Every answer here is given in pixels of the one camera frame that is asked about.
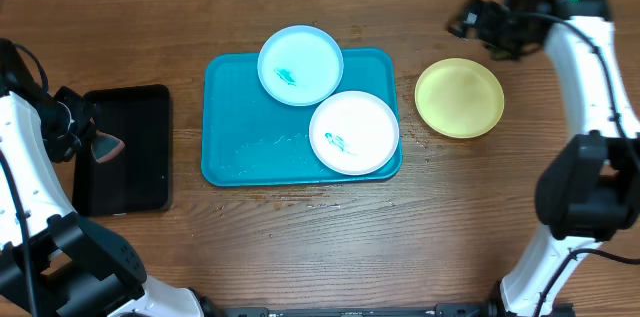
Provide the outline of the pink and black sponge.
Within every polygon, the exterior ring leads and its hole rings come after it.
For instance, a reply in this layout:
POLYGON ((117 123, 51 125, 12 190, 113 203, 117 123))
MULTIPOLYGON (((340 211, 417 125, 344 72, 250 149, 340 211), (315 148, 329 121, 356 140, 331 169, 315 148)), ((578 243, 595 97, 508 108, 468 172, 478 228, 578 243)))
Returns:
POLYGON ((114 159, 125 147, 125 143, 110 134, 96 132, 91 142, 91 152, 97 163, 105 163, 114 159))

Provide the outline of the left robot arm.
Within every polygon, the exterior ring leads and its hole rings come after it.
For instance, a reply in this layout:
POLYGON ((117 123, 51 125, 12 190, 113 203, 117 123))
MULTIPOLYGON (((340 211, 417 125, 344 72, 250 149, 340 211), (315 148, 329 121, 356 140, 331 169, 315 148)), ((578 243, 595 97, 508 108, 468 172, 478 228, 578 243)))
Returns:
POLYGON ((53 169, 90 150, 100 163, 124 147, 97 129, 91 102, 50 94, 1 42, 1 294, 33 316, 216 316, 207 297, 149 276, 119 234, 80 216, 53 169))

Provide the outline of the yellow-green plate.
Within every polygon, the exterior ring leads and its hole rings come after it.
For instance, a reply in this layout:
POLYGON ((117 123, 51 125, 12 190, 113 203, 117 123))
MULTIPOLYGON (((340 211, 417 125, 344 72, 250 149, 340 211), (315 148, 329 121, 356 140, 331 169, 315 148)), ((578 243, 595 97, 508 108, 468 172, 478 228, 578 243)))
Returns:
POLYGON ((420 117, 430 128, 458 139, 489 132, 505 107, 496 76, 463 58, 444 59, 426 68, 416 82, 414 99, 420 117))

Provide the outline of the light blue plate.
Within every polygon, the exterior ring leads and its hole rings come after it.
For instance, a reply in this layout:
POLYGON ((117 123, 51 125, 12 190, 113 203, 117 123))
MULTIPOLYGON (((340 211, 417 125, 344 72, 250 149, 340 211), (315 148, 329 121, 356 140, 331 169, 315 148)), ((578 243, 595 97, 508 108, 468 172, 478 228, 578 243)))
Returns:
POLYGON ((258 55, 257 73, 264 90, 290 106, 322 102, 337 89, 343 71, 344 57, 337 42, 308 25, 277 31, 258 55))

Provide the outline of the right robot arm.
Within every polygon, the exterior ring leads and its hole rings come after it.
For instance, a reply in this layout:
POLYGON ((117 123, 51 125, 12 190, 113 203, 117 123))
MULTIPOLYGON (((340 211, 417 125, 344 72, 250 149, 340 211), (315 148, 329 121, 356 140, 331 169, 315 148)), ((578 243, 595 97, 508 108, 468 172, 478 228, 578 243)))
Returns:
POLYGON ((467 0, 447 24, 494 60, 543 51, 561 85, 569 139, 535 188, 538 228, 514 269, 481 304, 439 316, 571 316, 555 299, 580 262, 639 215, 639 120, 614 47, 608 0, 467 0))

